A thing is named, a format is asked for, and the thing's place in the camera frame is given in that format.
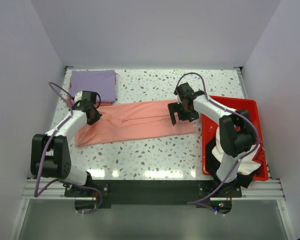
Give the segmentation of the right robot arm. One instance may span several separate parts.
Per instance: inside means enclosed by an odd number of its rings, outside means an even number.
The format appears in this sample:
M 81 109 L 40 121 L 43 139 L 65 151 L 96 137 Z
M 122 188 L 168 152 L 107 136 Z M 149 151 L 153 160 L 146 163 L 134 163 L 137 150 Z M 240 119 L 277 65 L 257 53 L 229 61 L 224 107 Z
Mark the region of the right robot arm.
M 177 101 L 167 105 L 171 123 L 192 122 L 204 115 L 218 124 L 219 142 L 223 156 L 213 183 L 213 192 L 220 197 L 230 190 L 230 182 L 237 178 L 242 159 L 253 153 L 252 146 L 260 142 L 258 130 L 250 120 L 247 110 L 236 110 L 212 99 L 204 91 L 194 91 L 188 83 L 177 86 L 174 90 Z

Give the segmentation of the salmon pink t shirt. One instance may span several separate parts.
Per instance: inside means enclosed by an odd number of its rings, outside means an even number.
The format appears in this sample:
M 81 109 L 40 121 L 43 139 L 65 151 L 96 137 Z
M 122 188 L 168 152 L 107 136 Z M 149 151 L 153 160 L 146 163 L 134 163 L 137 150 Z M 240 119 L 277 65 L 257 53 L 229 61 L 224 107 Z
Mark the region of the salmon pink t shirt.
M 158 100 L 101 106 L 100 120 L 82 127 L 75 135 L 75 146 L 107 144 L 195 133 L 194 124 L 178 121 L 172 125 L 168 104 Z

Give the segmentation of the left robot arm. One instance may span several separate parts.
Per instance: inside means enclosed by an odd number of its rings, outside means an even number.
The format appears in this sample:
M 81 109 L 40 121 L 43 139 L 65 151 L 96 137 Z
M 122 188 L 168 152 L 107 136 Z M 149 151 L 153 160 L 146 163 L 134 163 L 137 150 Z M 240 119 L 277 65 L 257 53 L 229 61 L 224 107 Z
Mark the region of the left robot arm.
M 89 174 L 72 165 L 69 142 L 84 126 L 92 126 L 102 117 L 97 107 L 101 97 L 97 92 L 80 91 L 74 96 L 74 104 L 68 114 L 54 128 L 44 134 L 36 134 L 31 142 L 30 171 L 40 179 L 53 178 L 76 185 L 76 191 L 89 196 L 94 184 Z

